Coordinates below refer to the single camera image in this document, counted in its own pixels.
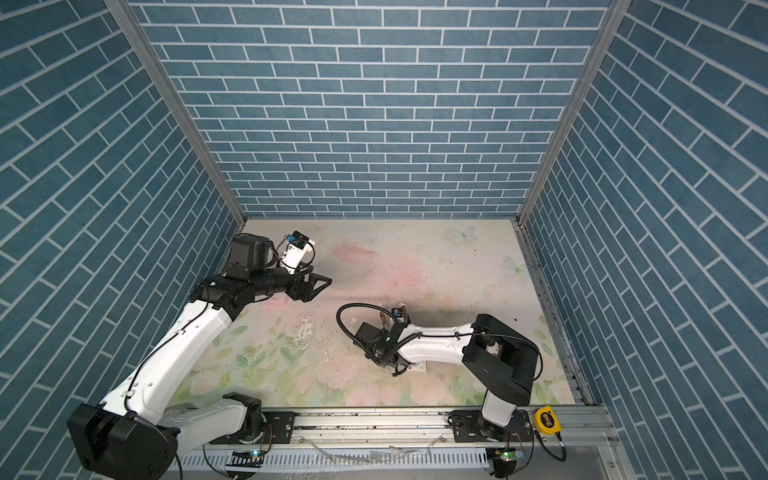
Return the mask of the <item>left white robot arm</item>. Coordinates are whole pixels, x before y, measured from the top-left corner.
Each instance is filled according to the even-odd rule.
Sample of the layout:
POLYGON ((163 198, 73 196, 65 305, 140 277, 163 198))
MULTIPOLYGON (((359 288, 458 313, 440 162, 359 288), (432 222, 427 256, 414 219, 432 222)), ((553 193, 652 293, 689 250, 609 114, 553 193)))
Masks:
POLYGON ((81 404, 67 427, 83 468, 112 479, 159 479, 187 452, 214 440, 272 437, 259 399, 227 393, 179 415, 165 410, 205 350, 253 303, 278 293, 310 302, 331 284, 314 272, 315 243, 295 231, 279 252, 267 237, 241 233, 219 274, 200 281, 177 320, 136 369, 98 404, 81 404))

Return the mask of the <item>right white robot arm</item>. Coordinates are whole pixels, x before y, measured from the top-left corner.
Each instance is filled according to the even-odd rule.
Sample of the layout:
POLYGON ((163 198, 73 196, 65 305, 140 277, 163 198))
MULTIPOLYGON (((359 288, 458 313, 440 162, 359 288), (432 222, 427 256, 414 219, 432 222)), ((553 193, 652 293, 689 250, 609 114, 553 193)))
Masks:
POLYGON ((487 429, 508 427, 517 409, 530 404, 543 370, 540 349, 494 316, 480 314, 472 323, 442 328, 387 316, 387 328, 364 322, 356 332, 342 329, 377 366, 393 367, 395 376, 424 362, 465 367, 485 388, 480 424, 487 429))

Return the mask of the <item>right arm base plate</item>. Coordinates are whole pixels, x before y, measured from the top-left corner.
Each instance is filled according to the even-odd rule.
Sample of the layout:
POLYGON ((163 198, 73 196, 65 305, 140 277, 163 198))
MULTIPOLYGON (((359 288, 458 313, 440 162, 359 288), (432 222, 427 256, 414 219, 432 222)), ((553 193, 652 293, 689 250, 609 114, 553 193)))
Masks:
POLYGON ((498 426, 482 417, 479 409, 453 410, 448 424, 457 443, 528 442, 533 438, 528 413, 516 410, 506 426, 498 426))

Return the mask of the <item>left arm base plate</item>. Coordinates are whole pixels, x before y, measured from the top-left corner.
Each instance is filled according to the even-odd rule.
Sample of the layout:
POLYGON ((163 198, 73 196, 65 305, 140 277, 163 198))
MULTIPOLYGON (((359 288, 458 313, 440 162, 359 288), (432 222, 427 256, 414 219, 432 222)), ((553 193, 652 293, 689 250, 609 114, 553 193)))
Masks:
POLYGON ((244 426, 235 433, 218 437, 211 444, 289 444, 295 419, 296 413, 293 411, 262 411, 257 416, 247 417, 244 426))

